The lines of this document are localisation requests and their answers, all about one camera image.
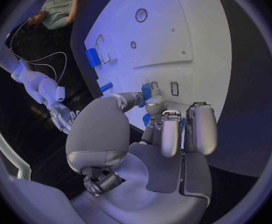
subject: dark floor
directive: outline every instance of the dark floor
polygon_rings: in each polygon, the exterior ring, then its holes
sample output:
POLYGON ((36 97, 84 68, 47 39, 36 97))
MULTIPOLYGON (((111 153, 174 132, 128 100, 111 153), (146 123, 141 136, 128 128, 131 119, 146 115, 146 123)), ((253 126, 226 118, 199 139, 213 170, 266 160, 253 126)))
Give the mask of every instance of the dark floor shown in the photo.
MULTIPOLYGON (((27 60, 34 60, 63 51, 68 56, 65 75, 60 82, 66 87, 65 104, 72 110, 81 110, 92 96, 84 83, 70 49, 71 26, 47 30, 39 26, 30 32, 21 31, 14 40, 14 51, 27 60)), ((57 76, 64 66, 61 54, 45 60, 52 65, 57 76)), ((50 77, 53 73, 47 67, 35 67, 50 77)), ((0 68, 0 131, 32 168, 32 180, 63 191, 68 198, 81 193, 82 176, 74 173, 67 164, 65 155, 66 135, 60 133, 50 120, 44 105, 30 98, 24 87, 10 78, 0 68)), ((138 141, 141 134, 131 129, 130 142, 138 141)), ((211 203, 201 224, 213 223, 231 210, 252 188, 256 178, 238 175, 210 167, 213 193, 211 203)))

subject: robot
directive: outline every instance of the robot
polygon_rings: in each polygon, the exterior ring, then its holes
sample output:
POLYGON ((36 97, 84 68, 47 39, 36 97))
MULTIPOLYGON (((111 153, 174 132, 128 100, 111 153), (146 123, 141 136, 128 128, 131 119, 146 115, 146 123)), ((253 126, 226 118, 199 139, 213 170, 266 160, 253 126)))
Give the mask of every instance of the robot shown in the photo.
POLYGON ((62 104, 65 88, 32 71, 7 47, 1 51, 0 66, 23 83, 28 94, 47 107, 56 127, 68 134, 67 161, 84 175, 91 205, 119 223, 199 222, 211 199, 205 155, 217 145, 214 110, 208 102, 194 102, 186 111, 181 148, 181 113, 168 110, 161 91, 152 87, 145 101, 148 125, 142 140, 130 144, 124 113, 144 101, 141 92, 102 96, 81 112, 72 112, 62 104), (174 212, 171 217, 168 211, 174 212))

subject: man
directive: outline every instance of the man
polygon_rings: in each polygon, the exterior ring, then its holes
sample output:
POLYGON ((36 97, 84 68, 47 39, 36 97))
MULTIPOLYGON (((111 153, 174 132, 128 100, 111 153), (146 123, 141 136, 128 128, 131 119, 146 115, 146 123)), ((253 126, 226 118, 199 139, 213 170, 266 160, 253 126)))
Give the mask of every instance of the man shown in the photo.
POLYGON ((75 21, 79 0, 46 0, 40 12, 27 20, 29 28, 36 28, 41 22, 48 29, 57 29, 75 21))

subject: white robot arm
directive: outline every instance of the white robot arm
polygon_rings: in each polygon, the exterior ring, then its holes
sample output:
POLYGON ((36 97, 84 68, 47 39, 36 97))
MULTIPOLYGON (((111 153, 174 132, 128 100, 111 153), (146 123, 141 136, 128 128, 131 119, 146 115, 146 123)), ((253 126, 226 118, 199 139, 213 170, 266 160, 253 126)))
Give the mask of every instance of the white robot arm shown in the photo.
POLYGON ((0 66, 11 73, 15 81, 24 84, 27 93, 35 101, 47 107, 52 121, 60 131, 69 133, 79 111, 74 113, 61 103, 65 98, 64 87, 58 86, 56 81, 41 72, 31 71, 29 65, 18 60, 6 46, 0 54, 0 66))

